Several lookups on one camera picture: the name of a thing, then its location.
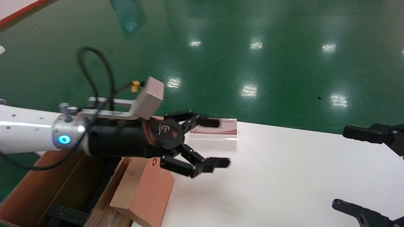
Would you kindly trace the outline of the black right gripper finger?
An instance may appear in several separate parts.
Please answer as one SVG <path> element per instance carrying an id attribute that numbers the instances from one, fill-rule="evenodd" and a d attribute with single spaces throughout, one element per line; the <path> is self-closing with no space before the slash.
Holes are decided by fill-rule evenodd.
<path id="1" fill-rule="evenodd" d="M 332 201 L 332 208 L 357 219 L 361 227 L 403 227 L 404 217 L 391 220 L 379 212 L 364 208 L 362 206 L 335 199 Z"/>
<path id="2" fill-rule="evenodd" d="M 345 126 L 343 137 L 369 143 L 385 144 L 399 157 L 404 156 L 404 124 L 373 124 L 369 128 Z"/>

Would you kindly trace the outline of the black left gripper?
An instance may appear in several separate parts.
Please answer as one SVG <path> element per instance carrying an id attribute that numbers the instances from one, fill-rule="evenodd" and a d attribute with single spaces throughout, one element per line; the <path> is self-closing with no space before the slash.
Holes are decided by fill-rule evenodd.
<path id="1" fill-rule="evenodd" d="M 161 157 L 161 168 L 190 178 L 230 166 L 229 158 L 204 158 L 193 148 L 183 144 L 184 133 L 199 125 L 219 128 L 219 119 L 209 118 L 192 110 L 165 113 L 164 119 L 168 120 L 97 118 L 89 128 L 88 154 L 102 157 Z"/>

